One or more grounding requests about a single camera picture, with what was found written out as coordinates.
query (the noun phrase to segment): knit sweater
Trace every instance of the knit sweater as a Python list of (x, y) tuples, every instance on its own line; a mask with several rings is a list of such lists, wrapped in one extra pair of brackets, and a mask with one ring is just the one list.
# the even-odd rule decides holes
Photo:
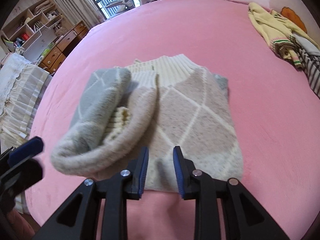
[(320, 48), (301, 28), (276, 11), (268, 13), (260, 5), (250, 3), (249, 18), (272, 51), (297, 68), (301, 68), (302, 64), (297, 55), (298, 49), (295, 42), (292, 42), (295, 39), (292, 35), (293, 31), (312, 42), (318, 49)]
[[(155, 71), (114, 68), (94, 72), (70, 130), (51, 153), (52, 165), (64, 174), (92, 177), (121, 159), (147, 129), (156, 91)], [(124, 100), (126, 107), (116, 108)]]
[[(184, 55), (161, 57), (127, 67), (132, 73), (141, 70), (157, 73), (158, 96), (150, 125), (136, 146), (107, 168), (93, 174), (96, 179), (111, 177), (138, 156), (141, 147), (149, 148), (149, 164), (145, 189), (177, 191), (172, 151), (181, 146), (184, 156), (196, 168), (213, 178), (240, 179), (243, 160), (228, 110), (228, 101), (214, 76)], [(136, 78), (147, 82), (146, 76)], [(130, 111), (131, 124), (138, 109), (136, 99), (124, 97), (119, 106)]]

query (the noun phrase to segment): ribbed hem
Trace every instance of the ribbed hem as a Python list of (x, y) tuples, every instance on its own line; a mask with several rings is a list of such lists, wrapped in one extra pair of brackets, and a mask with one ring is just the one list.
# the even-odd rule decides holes
[(105, 137), (108, 140), (115, 139), (130, 122), (129, 109), (126, 107), (117, 107), (112, 113), (106, 131)]

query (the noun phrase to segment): curtain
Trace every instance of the curtain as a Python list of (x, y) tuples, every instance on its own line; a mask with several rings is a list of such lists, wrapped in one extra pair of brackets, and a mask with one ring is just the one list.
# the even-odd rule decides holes
[(73, 24), (83, 20), (86, 26), (92, 27), (105, 21), (93, 0), (55, 0), (66, 18)]

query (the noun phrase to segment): yellow sweater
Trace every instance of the yellow sweater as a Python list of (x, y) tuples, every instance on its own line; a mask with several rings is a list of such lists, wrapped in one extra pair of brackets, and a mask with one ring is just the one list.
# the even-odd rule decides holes
[(302, 67), (295, 52), (295, 39), (292, 32), (311, 41), (318, 49), (318, 44), (312, 40), (301, 28), (276, 11), (268, 13), (256, 3), (249, 4), (249, 18), (254, 28), (263, 36), (268, 46), (282, 59), (292, 62), (296, 67)]

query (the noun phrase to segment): desk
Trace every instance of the desk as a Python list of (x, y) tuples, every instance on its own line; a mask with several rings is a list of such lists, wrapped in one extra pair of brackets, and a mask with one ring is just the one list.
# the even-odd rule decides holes
[(48, 71), (50, 74), (56, 72), (62, 62), (67, 58), (71, 51), (88, 34), (89, 30), (84, 22), (77, 23), (63, 38), (58, 41), (50, 52), (40, 62), (39, 67)]

